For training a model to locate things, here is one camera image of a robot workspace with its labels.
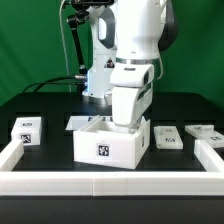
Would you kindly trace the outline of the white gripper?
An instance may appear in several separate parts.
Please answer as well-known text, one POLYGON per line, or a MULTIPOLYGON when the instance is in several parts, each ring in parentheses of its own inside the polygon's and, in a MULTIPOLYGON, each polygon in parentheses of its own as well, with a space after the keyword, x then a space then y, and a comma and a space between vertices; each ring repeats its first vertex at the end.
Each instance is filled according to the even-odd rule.
POLYGON ((112 71, 112 117, 118 126, 132 127, 152 102, 154 66, 117 63, 112 71))

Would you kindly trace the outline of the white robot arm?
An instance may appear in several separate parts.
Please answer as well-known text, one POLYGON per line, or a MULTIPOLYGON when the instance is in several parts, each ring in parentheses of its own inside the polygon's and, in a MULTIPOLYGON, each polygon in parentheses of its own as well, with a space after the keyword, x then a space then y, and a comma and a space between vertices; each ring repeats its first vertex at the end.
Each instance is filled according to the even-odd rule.
POLYGON ((113 122, 131 127, 163 76, 160 52, 177 36, 172 0, 90 0, 93 64, 85 95, 112 104, 113 122))

